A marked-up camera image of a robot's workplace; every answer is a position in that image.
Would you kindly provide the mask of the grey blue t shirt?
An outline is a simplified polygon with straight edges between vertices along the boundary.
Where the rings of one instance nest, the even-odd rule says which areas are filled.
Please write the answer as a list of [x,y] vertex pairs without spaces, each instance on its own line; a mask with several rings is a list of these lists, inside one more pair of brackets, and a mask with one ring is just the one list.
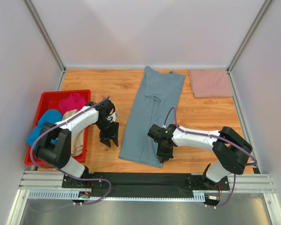
[[177,107],[184,81],[185,75],[173,71],[160,73],[145,67],[121,142],[120,159],[162,167],[156,156],[158,144],[148,132],[154,124],[173,122],[174,117],[167,113],[170,108]]

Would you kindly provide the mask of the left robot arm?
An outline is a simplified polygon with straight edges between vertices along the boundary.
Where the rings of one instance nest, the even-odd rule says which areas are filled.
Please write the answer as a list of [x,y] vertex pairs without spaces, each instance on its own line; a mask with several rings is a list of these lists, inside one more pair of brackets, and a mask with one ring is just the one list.
[[31,153],[54,168],[64,172],[64,188],[90,188],[93,176],[89,169],[71,155],[74,137],[86,127],[96,125],[99,141],[107,147],[118,146],[119,123],[116,108],[108,99],[88,102],[81,110],[57,123],[43,125],[40,136],[32,145]]

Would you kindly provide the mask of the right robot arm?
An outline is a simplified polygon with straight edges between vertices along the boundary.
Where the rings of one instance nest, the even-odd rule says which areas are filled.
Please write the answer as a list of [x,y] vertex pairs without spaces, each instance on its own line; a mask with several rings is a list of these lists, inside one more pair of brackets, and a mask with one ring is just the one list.
[[208,164],[201,177],[188,179],[192,190],[213,190],[227,175],[242,175],[252,152],[252,146],[230,127],[200,131],[175,124],[167,127],[154,124],[148,136],[158,144],[156,157],[161,163],[173,158],[173,149],[177,146],[205,149],[215,154],[217,161]]

